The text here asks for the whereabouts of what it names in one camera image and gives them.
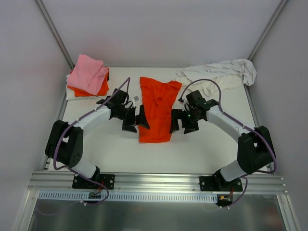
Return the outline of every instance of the metal profile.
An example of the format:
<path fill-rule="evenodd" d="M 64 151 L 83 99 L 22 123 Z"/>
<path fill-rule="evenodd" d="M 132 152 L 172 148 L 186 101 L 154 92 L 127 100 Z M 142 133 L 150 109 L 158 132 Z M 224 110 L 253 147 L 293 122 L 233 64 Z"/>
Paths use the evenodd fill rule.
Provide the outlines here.
<path fill-rule="evenodd" d="M 43 15 L 43 17 L 44 17 L 44 19 L 45 19 L 45 21 L 46 21 L 46 23 L 47 23 L 51 33 L 52 33 L 54 39 L 56 40 L 56 42 L 57 42 L 57 44 L 58 44 L 58 46 L 59 46 L 59 48 L 60 48 L 60 50 L 61 50 L 61 52 L 62 52 L 62 54 L 63 54 L 63 56 L 65 58 L 67 64 L 69 65 L 69 67 L 71 69 L 73 69 L 74 68 L 74 63 L 73 63 L 71 57 L 69 56 L 69 54 L 68 54 L 68 52 L 67 52 L 67 50 L 65 48 L 65 45 L 63 44 L 63 42 L 61 40 L 61 37 L 60 37 L 56 27 L 54 26 L 54 24 L 52 22 L 52 19 L 49 16 L 48 11 L 47 11 L 43 1 L 42 0 L 34 0 L 34 2 L 36 3 L 36 5 L 38 6 L 38 9 L 42 13 L 42 15 Z"/>
<path fill-rule="evenodd" d="M 38 195 L 39 192 L 36 190 L 31 190 L 27 192 L 25 203 L 21 208 L 23 213 L 22 215 L 18 216 L 18 220 L 15 222 L 16 226 L 14 226 L 12 230 L 17 230 L 17 231 L 28 230 L 29 226 L 31 225 L 31 222 L 34 221 L 31 218 L 35 209 Z"/>
<path fill-rule="evenodd" d="M 300 231 L 298 220 L 295 216 L 290 197 L 288 195 L 277 195 L 280 211 L 287 231 Z"/>
<path fill-rule="evenodd" d="M 98 194 L 100 198 L 92 199 L 90 192 L 76 191 L 40 191 L 39 199 L 67 201 L 97 201 L 107 196 L 106 191 Z M 216 194 L 181 194 L 181 193 L 124 193 L 110 191 L 108 201 L 125 202 L 181 202 L 181 203 L 217 203 Z"/>
<path fill-rule="evenodd" d="M 277 21 L 277 19 L 281 15 L 281 13 L 284 10 L 285 6 L 287 5 L 288 1 L 289 0 L 281 0 L 279 5 L 277 6 L 276 10 L 274 11 L 272 17 L 270 18 L 269 22 L 265 26 L 261 36 L 259 37 L 257 43 L 255 44 L 252 52 L 250 53 L 250 55 L 248 57 L 248 60 L 251 61 L 256 56 L 257 52 L 262 47 L 264 41 L 266 40 L 267 36 L 269 35 L 269 32 L 271 31 L 271 29 L 273 28 L 275 22 Z"/>
<path fill-rule="evenodd" d="M 144 174 L 113 173 L 115 188 L 113 192 L 125 193 L 213 193 L 201 192 L 199 176 L 211 174 Z M 72 190 L 74 174 L 66 171 L 38 171 L 32 174 L 30 190 Z M 288 194 L 284 180 L 274 175 L 250 175 L 247 194 Z"/>

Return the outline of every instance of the pile of clothes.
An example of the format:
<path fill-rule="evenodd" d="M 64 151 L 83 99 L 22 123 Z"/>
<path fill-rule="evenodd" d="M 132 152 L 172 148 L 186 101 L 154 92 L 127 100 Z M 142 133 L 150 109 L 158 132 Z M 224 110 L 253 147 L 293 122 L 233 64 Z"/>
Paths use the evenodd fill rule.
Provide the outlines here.
<path fill-rule="evenodd" d="M 67 75 L 66 100 L 107 94 L 109 68 L 103 61 L 80 54 L 71 74 Z"/>
<path fill-rule="evenodd" d="M 257 71 L 251 61 L 247 59 L 234 59 L 216 64 L 189 66 L 177 72 L 176 81 L 186 87 L 193 81 L 207 78 L 215 81 L 220 89 L 233 89 L 243 84 L 253 85 Z M 217 87 L 209 81 L 199 81 L 188 87 L 189 90 L 199 90 L 204 97 L 211 96 L 218 91 Z"/>

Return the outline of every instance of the white surface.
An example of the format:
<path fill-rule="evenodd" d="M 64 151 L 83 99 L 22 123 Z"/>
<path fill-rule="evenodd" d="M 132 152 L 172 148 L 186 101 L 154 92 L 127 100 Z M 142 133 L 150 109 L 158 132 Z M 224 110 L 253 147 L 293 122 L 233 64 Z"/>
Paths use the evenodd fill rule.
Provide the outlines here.
<path fill-rule="evenodd" d="M 308 1 L 289 1 L 254 59 L 251 94 L 271 133 L 278 162 L 302 230 L 308 230 Z"/>
<path fill-rule="evenodd" d="M 177 77 L 175 68 L 110 68 L 109 92 L 131 77 L 129 94 L 141 99 L 140 77 L 169 82 Z M 64 120 L 72 120 L 95 107 L 97 100 L 69 101 Z M 223 91 L 222 105 L 242 121 L 253 124 L 243 87 Z M 177 102 L 174 108 L 180 108 Z M 111 119 L 84 139 L 83 156 L 106 172 L 214 173 L 237 156 L 237 143 L 217 126 L 199 122 L 200 130 L 174 133 L 170 142 L 139 143 L 139 135 L 122 131 L 122 121 Z"/>
<path fill-rule="evenodd" d="M 248 58 L 281 0 L 44 0 L 68 53 L 107 66 Z"/>
<path fill-rule="evenodd" d="M 0 229 L 13 227 L 40 170 L 69 68 L 34 1 L 0 6 Z"/>

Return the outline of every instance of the white cloth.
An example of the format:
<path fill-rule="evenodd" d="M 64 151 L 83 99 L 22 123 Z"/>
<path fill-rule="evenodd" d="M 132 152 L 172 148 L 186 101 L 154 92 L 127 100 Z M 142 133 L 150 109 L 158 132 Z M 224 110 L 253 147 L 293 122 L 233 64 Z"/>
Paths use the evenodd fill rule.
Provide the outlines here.
<path fill-rule="evenodd" d="M 89 97 L 76 97 L 75 96 L 75 92 L 74 90 L 70 89 L 67 87 L 67 84 L 66 84 L 66 100 L 83 100 L 83 99 L 101 99 L 103 98 L 102 96 L 89 96 Z"/>
<path fill-rule="evenodd" d="M 223 90 L 232 89 L 243 84 L 251 86 L 256 79 L 257 71 L 251 61 L 236 59 L 217 64 L 190 66 L 177 71 L 177 75 L 180 77 L 176 78 L 176 81 L 182 83 L 184 87 L 192 81 L 208 78 L 217 82 Z M 201 90 L 206 96 L 218 91 L 216 86 L 209 81 L 197 82 L 192 84 L 189 89 L 192 91 Z"/>

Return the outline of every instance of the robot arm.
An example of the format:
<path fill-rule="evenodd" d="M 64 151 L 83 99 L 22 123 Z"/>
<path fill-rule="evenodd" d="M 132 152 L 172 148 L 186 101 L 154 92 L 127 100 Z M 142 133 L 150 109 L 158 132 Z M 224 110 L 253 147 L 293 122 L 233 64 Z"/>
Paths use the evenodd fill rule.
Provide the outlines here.
<path fill-rule="evenodd" d="M 204 119 L 221 128 L 238 143 L 237 159 L 214 174 L 215 184 L 224 188 L 237 178 L 252 174 L 273 161 L 263 141 L 253 132 L 225 116 L 221 112 L 218 102 L 215 100 L 206 101 L 198 90 L 188 94 L 186 98 L 189 111 L 172 110 L 170 133 L 179 130 L 178 119 L 182 121 L 182 127 L 185 128 L 184 134 L 197 131 L 199 129 L 198 121 Z M 255 128 L 255 131 L 261 134 L 274 150 L 268 129 L 260 126 Z"/>
<path fill-rule="evenodd" d="M 135 125 L 140 125 L 147 129 L 150 128 L 145 117 L 144 106 L 140 106 L 140 113 L 136 116 L 136 107 L 134 106 L 134 102 L 132 102 L 132 105 L 129 108 L 125 107 L 126 105 L 124 102 L 127 97 L 128 94 L 126 92 L 121 90 L 118 91 L 118 93 L 111 98 L 105 106 L 95 109 L 92 114 L 72 126 L 66 133 L 66 136 L 64 137 L 65 139 L 61 141 L 56 161 L 70 167 L 75 172 L 80 173 L 86 178 L 99 182 L 100 169 L 87 161 L 85 158 L 82 158 L 83 138 L 92 129 L 113 117 L 123 121 L 122 130 L 137 132 L 134 127 Z M 98 101 L 97 104 L 102 104 L 104 101 L 105 100 L 102 99 Z M 58 120 L 53 124 L 45 149 L 45 154 L 48 157 L 53 159 L 60 136 L 72 123 L 73 121 L 64 122 Z"/>

